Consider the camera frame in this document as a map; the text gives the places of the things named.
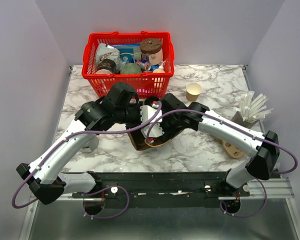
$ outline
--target tabletop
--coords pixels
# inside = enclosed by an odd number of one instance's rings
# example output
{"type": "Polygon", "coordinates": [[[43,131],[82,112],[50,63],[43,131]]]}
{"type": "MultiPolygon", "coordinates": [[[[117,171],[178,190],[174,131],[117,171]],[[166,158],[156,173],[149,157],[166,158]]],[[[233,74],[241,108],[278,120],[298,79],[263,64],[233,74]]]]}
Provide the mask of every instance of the tabletop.
{"type": "MultiPolygon", "coordinates": [[[[231,119],[238,98],[248,91],[239,65],[175,65],[167,93],[174,94],[187,106],[186,85],[200,83],[202,93],[197,102],[208,106],[221,116],[231,119]]],[[[60,121],[58,138],[74,119],[80,107],[98,96],[88,80],[81,75],[82,66],[73,67],[60,121]]],[[[109,131],[124,130],[115,124],[109,131]]],[[[257,123],[252,128],[261,131],[257,123]]],[[[211,172],[227,171],[247,159],[230,158],[220,142],[207,133],[186,129],[165,145],[137,151],[127,134],[99,135],[94,152],[78,152],[63,168],[63,172],[211,172]]]]}

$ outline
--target gray floor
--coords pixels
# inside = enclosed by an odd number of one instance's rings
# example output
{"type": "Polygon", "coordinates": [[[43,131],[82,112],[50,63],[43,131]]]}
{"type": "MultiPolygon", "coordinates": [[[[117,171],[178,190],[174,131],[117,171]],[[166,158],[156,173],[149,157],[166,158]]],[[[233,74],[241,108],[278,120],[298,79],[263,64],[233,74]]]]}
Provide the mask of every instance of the gray floor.
{"type": "MultiPolygon", "coordinates": [[[[240,213],[257,210],[262,200],[246,200],[240,213]]],[[[118,210],[107,209],[103,215],[118,210]]],[[[250,218],[224,215],[218,208],[128,209],[114,219],[83,217],[82,203],[39,204],[31,240],[294,240],[298,239],[284,199],[271,199],[250,218]]]]}

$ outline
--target red object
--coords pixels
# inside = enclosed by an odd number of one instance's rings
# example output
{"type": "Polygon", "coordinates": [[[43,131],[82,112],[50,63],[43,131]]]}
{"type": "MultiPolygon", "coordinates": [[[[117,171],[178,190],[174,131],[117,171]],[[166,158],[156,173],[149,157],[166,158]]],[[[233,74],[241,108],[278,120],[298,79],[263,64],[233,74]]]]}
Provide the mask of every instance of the red object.
{"type": "Polygon", "coordinates": [[[168,87],[170,78],[175,73],[174,68],[174,46],[171,43],[168,32],[147,32],[141,33],[119,33],[102,32],[91,33],[84,49],[82,76],[87,79],[99,97],[107,95],[113,84],[125,82],[136,90],[140,99],[151,96],[162,97],[168,87]],[[96,51],[100,43],[117,45],[140,43],[147,38],[157,38],[162,42],[163,60],[165,73],[143,72],[141,74],[95,74],[96,51]]]}

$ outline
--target beige cup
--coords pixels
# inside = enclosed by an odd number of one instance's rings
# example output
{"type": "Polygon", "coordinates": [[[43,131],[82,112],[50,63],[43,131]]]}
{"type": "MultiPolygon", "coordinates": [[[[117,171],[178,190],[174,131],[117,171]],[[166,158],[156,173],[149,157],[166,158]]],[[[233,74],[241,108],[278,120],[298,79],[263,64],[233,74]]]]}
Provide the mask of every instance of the beige cup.
{"type": "Polygon", "coordinates": [[[190,102],[194,102],[198,99],[202,92],[202,86],[197,82],[191,82],[186,86],[186,99],[190,102]]]}

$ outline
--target brown hat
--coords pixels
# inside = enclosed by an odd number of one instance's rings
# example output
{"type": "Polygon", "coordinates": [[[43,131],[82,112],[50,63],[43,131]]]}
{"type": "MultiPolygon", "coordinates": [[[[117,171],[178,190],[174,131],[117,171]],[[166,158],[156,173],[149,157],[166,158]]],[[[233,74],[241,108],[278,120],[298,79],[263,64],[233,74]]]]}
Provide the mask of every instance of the brown hat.
{"type": "Polygon", "coordinates": [[[140,43],[143,54],[156,54],[162,49],[162,43],[158,38],[147,38],[140,43]]]}

